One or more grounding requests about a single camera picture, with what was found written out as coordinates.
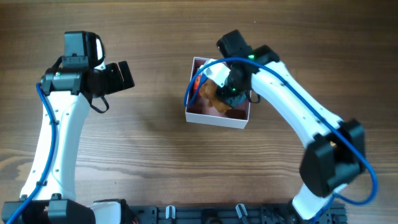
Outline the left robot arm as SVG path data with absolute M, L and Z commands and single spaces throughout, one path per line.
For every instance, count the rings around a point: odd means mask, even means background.
M 135 223 L 124 199 L 76 201 L 75 167 L 81 130 L 95 98 L 134 86 L 127 62 L 105 63 L 98 34 L 64 34 L 65 53 L 46 70 L 37 93 L 42 125 L 29 176 L 19 199 L 5 202 L 4 223 Z

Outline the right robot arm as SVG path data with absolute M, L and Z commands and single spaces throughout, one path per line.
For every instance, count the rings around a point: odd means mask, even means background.
M 355 119 L 343 121 L 319 104 L 270 47 L 253 49 L 238 30 L 216 45 L 223 59 L 207 71 L 215 74 L 212 97 L 224 109 L 234 108 L 254 91 L 290 124 L 305 148 L 299 167 L 303 185 L 292 200 L 292 221 L 318 221 L 357 176 L 366 170 L 374 175 L 365 156 L 362 125 Z

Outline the brown plush bear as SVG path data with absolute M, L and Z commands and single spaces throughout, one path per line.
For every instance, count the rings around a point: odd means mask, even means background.
M 202 98 L 208 100 L 207 105 L 209 107 L 214 107 L 219 113 L 226 113 L 231 107 L 216 97 L 217 89 L 218 85 L 213 80 L 207 79 L 199 88 L 199 94 Z

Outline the red toy fire truck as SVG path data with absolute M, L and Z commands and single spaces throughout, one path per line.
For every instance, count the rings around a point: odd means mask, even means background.
M 193 92 L 200 95 L 201 75 L 197 76 L 193 84 Z

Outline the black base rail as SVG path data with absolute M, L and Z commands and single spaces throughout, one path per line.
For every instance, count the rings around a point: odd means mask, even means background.
M 250 206 L 238 204 L 232 207 L 167 207 L 131 206 L 137 216 L 134 223 L 151 224 L 285 224 L 319 223 L 347 224 L 345 206 L 334 203 L 322 212 L 316 220 L 304 220 L 288 203 L 263 204 Z

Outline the pink open cardboard box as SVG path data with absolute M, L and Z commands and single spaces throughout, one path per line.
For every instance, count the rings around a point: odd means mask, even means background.
M 247 100 L 226 113 L 208 106 L 208 100 L 198 96 L 193 105 L 185 108 L 186 122 L 244 129 L 249 121 L 251 104 Z

